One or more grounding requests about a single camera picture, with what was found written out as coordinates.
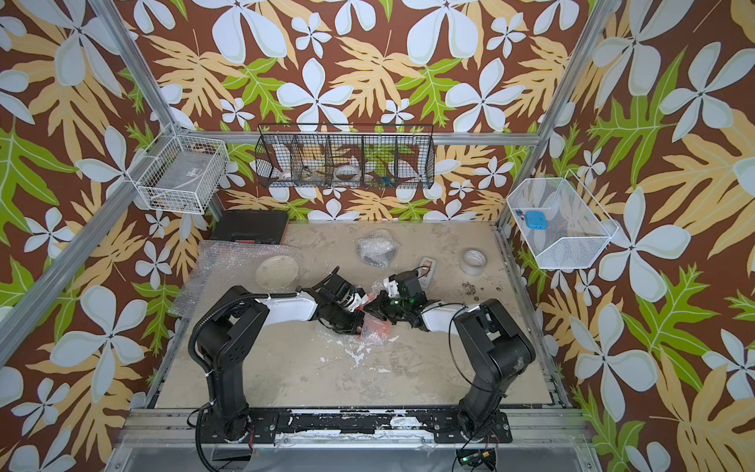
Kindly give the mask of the orange dinner plate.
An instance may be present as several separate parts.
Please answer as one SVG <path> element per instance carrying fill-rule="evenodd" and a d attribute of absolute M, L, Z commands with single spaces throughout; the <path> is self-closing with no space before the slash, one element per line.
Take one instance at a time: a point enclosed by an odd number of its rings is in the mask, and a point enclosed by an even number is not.
<path fill-rule="evenodd" d="M 392 324 L 383 321 L 372 315 L 366 315 L 364 318 L 361 338 L 365 344 L 380 345 L 389 337 Z"/>

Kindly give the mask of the bubble wrap pile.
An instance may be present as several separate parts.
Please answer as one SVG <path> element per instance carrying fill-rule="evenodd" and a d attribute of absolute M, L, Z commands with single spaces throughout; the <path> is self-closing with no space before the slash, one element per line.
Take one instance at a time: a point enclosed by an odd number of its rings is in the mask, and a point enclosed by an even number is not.
<path fill-rule="evenodd" d="M 271 292 L 257 285 L 257 268 L 273 256 L 290 256 L 299 264 L 298 280 L 288 290 Z M 303 252 L 291 246 L 206 240 L 200 244 L 200 255 L 194 271 L 168 312 L 184 321 L 191 320 L 198 309 L 210 306 L 212 296 L 220 297 L 236 285 L 261 294 L 293 292 L 300 285 L 304 268 Z"/>

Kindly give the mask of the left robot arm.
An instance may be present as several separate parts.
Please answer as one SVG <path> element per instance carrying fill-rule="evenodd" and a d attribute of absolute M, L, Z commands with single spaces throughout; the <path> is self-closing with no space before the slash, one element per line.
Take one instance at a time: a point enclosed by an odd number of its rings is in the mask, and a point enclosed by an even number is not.
<path fill-rule="evenodd" d="M 317 321 L 337 334 L 359 334 L 361 307 L 368 301 L 365 290 L 337 269 L 290 293 L 253 293 L 241 285 L 228 289 L 195 324 L 188 341 L 208 385 L 208 403 L 197 420 L 200 437 L 237 443 L 251 431 L 243 364 L 265 326 Z"/>

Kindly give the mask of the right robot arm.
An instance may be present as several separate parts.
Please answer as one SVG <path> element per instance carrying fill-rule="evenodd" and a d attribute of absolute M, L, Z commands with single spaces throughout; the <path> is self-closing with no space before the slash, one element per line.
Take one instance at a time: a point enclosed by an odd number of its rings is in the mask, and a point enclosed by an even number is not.
<path fill-rule="evenodd" d="M 407 323 L 423 332 L 457 336 L 474 371 L 468 393 L 458 405 L 457 421 L 467 440 L 493 429 L 494 417 L 510 385 L 536 360 L 535 348 L 497 299 L 477 305 L 431 300 L 423 290 L 420 269 L 383 281 L 385 288 L 362 310 L 391 324 Z"/>

